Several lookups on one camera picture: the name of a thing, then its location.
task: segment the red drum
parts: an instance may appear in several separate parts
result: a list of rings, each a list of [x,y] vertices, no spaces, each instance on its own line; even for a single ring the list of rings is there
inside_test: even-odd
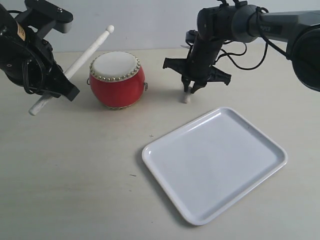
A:
[[[134,104],[148,87],[139,59],[122,51],[97,57],[90,65],[89,80],[96,98],[115,109]]]

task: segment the tray rim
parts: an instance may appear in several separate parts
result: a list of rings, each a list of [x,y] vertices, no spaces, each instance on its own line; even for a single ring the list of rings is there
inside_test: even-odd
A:
[[[176,199],[174,198],[174,196],[171,195],[170,191],[168,189],[166,189],[166,186],[164,185],[164,183],[161,181],[161,179],[159,179],[159,177],[157,176],[157,174],[155,173],[154,169],[152,168],[149,160],[145,157],[148,154],[146,154],[150,148],[151,145],[155,144],[157,141],[159,141],[162,138],[166,138],[170,135],[174,135],[174,133],[176,133],[177,131],[183,129],[183,128],[187,128],[189,125],[199,121],[202,118],[205,118],[206,116],[213,114],[214,112],[218,112],[218,111],[224,111],[224,110],[228,110],[228,111],[232,111],[233,113],[235,113],[236,115],[238,115],[244,122],[246,122],[247,124],[249,124],[256,132],[260,133],[264,138],[266,138],[268,141],[270,141],[275,147],[277,147],[282,153],[283,153],[283,160],[281,163],[279,163],[275,168],[273,168],[271,171],[269,171],[267,174],[263,175],[260,179],[258,179],[256,182],[254,182],[252,185],[250,185],[249,187],[247,187],[244,191],[242,191],[240,194],[238,194],[236,197],[234,197],[232,200],[228,201],[225,205],[223,205],[221,208],[219,208],[217,211],[215,211],[213,214],[211,214],[209,217],[207,217],[204,220],[195,220],[195,219],[191,219],[190,217],[188,217],[188,215],[183,211],[183,208],[177,203]],[[260,184],[262,184],[265,180],[267,180],[270,176],[274,175],[277,171],[279,171],[280,169],[282,169],[287,163],[288,163],[288,153],[285,151],[284,148],[282,148],[277,142],[275,142],[273,139],[271,139],[268,135],[266,135],[264,132],[262,132],[259,128],[257,128],[254,124],[252,124],[250,121],[248,121],[244,116],[242,116],[240,113],[238,113],[236,110],[234,110],[231,107],[227,107],[227,106],[221,106],[218,108],[215,108],[211,111],[208,111],[207,113],[202,114],[201,116],[183,124],[182,126],[164,134],[163,136],[159,137],[158,139],[155,139],[154,141],[148,143],[142,150],[142,161],[144,162],[144,164],[147,166],[148,170],[151,172],[152,176],[155,178],[155,180],[157,181],[157,183],[160,185],[160,187],[162,188],[162,190],[165,192],[165,194],[168,196],[168,198],[170,199],[171,203],[174,205],[174,207],[178,210],[178,212],[182,215],[182,217],[191,225],[194,226],[202,226],[205,224],[208,224],[209,222],[211,222],[212,220],[214,220],[215,218],[217,218],[219,215],[221,215],[223,212],[225,212],[227,209],[229,209],[232,205],[234,205],[235,203],[237,203],[239,200],[241,200],[244,196],[246,196],[247,194],[249,194],[252,190],[254,190],[257,186],[259,186]]]

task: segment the white drum head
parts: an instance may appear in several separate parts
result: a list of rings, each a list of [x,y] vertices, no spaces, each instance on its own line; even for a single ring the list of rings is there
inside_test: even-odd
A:
[[[104,78],[121,78],[136,72],[137,59],[130,53],[113,51],[99,56],[92,64],[95,75]]]

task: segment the white tray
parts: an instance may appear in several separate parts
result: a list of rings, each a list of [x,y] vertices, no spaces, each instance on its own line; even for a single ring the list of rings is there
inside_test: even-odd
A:
[[[287,163],[287,153],[221,107],[147,145],[142,158],[181,215],[204,225]]]

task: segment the white table surface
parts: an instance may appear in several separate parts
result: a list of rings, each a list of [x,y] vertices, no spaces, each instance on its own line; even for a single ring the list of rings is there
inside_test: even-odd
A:
[[[229,50],[241,51],[239,45]],[[258,63],[263,44],[238,57]],[[110,111],[86,80],[71,81],[73,102],[53,99],[37,116],[38,99],[0,73],[0,239],[4,240],[314,240],[320,236],[320,93],[304,87],[272,48],[254,71],[228,59],[229,86],[209,83],[181,103],[180,76],[162,69],[186,49],[132,51],[149,89],[130,108]],[[81,53],[57,53],[66,69]],[[187,224],[142,162],[145,145],[225,106],[245,116],[288,153],[287,165],[207,225]]]

